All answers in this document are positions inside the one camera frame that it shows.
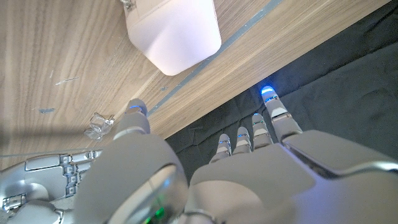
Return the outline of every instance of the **scratch mark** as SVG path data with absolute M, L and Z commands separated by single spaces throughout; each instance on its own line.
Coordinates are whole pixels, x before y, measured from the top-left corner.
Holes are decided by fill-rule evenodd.
M 64 83 L 64 82 L 69 82 L 69 81 L 72 81 L 72 80 L 75 80 L 75 79 L 78 79 L 78 78 L 79 78 L 79 77 L 75 77 L 75 78 L 68 78 L 67 80 L 60 81 L 60 82 L 56 83 L 55 85 L 59 85 L 59 84 L 62 84 L 62 83 Z
M 54 111 L 55 111 L 55 108 L 39 109 L 40 113 L 52 113 Z

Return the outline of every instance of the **small transparent object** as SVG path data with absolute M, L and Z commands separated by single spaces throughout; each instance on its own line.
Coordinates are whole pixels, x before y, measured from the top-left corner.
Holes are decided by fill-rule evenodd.
M 85 135 L 94 141 L 102 141 L 102 136 L 108 134 L 114 124 L 114 118 L 111 116 L 109 119 L 105 119 L 97 112 L 94 113 L 90 119 L 90 129 L 85 131 Z

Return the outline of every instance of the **robotic hand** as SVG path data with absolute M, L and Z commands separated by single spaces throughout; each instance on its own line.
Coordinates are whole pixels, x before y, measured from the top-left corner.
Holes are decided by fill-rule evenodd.
M 278 143 L 272 142 L 263 117 L 255 114 L 253 146 L 244 127 L 238 129 L 234 150 L 222 134 L 216 154 L 195 171 L 189 188 L 173 150 L 150 134 L 145 104 L 132 100 L 114 141 L 79 183 L 73 222 L 170 223 L 177 217 L 178 224 L 394 223 L 398 219 L 397 161 L 331 134 L 303 132 L 271 87 L 262 89 L 262 97 Z M 30 172 L 26 165 L 24 172 Z M 16 196 L 16 202 L 35 199 L 33 193 L 24 198 L 21 194 L 2 196 Z M 14 201 L 9 199 L 11 208 Z M 60 213 L 32 201 L 11 221 L 39 208 L 42 213 Z
M 48 223 L 71 223 L 65 220 L 72 220 L 72 214 L 50 202 L 74 196 L 93 159 L 100 154 L 101 150 L 37 156 L 0 171 L 2 210 L 19 211 L 10 223 L 32 223 L 35 216 L 39 220 L 47 217 Z

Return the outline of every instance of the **wooden table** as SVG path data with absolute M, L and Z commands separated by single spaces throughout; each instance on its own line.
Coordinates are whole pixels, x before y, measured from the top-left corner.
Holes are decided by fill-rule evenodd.
M 107 145 L 113 132 L 102 142 L 83 134 L 90 118 L 117 122 L 132 98 L 166 138 L 388 0 L 214 2 L 221 50 L 168 77 L 130 43 L 118 0 L 1 1 L 0 169 Z

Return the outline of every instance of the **dark gray cloth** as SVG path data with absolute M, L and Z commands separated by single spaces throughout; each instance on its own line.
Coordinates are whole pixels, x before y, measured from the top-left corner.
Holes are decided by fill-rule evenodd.
M 273 86 L 300 127 L 316 129 L 398 159 L 398 1 L 392 1 L 169 137 L 188 181 L 226 133 L 236 144 Z

